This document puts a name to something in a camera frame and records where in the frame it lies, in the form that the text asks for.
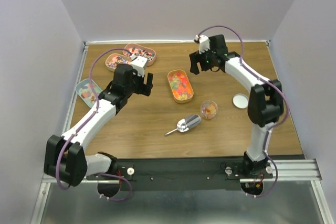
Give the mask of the orange candy tray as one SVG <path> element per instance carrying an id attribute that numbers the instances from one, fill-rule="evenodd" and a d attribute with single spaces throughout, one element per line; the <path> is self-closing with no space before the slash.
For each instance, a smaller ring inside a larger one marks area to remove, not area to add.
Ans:
<path id="1" fill-rule="evenodd" d="M 169 87 L 176 103 L 188 103 L 194 96 L 194 90 L 184 70 L 173 70 L 167 74 Z"/>

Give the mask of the metal scoop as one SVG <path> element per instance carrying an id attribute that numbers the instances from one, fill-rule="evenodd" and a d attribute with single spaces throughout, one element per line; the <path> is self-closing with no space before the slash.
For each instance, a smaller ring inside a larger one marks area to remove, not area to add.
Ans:
<path id="1" fill-rule="evenodd" d="M 192 128 L 196 127 L 197 125 L 199 125 L 201 122 L 201 117 L 197 114 L 192 114 L 189 115 L 181 120 L 179 120 L 176 124 L 176 128 L 165 133 L 164 136 L 168 136 L 172 133 L 174 133 L 175 131 L 178 131 L 180 133 L 185 133 L 189 130 L 191 130 Z"/>

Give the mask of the clear plastic cup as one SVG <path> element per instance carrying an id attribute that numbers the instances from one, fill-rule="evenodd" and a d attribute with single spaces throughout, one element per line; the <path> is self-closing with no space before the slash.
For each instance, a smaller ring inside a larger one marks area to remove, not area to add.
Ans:
<path id="1" fill-rule="evenodd" d="M 214 101 L 206 100 L 201 104 L 200 112 L 201 118 L 205 120 L 212 120 L 218 112 L 218 106 Z"/>

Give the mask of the grey candy tray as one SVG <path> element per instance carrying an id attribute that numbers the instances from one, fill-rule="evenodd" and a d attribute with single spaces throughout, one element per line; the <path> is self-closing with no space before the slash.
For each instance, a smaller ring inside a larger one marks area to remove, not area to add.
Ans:
<path id="1" fill-rule="evenodd" d="M 80 81 L 75 87 L 76 94 L 89 108 L 92 108 L 96 102 L 96 98 L 91 87 L 94 87 L 97 94 L 102 91 L 102 89 L 94 81 L 92 81 L 92 85 L 90 85 L 89 79 Z"/>

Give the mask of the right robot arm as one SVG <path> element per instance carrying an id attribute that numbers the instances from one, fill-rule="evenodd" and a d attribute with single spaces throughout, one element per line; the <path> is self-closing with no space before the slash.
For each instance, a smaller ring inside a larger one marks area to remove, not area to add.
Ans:
<path id="1" fill-rule="evenodd" d="M 194 41 L 198 51 L 190 54 L 191 73 L 217 67 L 249 92 L 247 113 L 253 127 L 241 171 L 246 177 L 255 177 L 267 167 L 272 129 L 284 112 L 281 82 L 265 78 L 247 65 L 241 54 L 230 52 L 223 35 L 197 35 Z"/>

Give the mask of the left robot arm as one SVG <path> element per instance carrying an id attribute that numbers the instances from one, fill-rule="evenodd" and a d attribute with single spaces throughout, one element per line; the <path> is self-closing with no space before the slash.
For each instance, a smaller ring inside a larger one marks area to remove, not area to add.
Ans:
<path id="1" fill-rule="evenodd" d="M 117 172 L 117 159 L 107 153 L 86 155 L 85 150 L 100 129 L 127 104 L 133 94 L 149 96 L 153 74 L 141 76 L 132 65 L 121 64 L 114 71 L 113 80 L 99 93 L 89 112 L 62 136 L 52 135 L 46 144 L 44 173 L 62 182 L 78 186 L 86 177 L 100 174 L 112 179 Z"/>

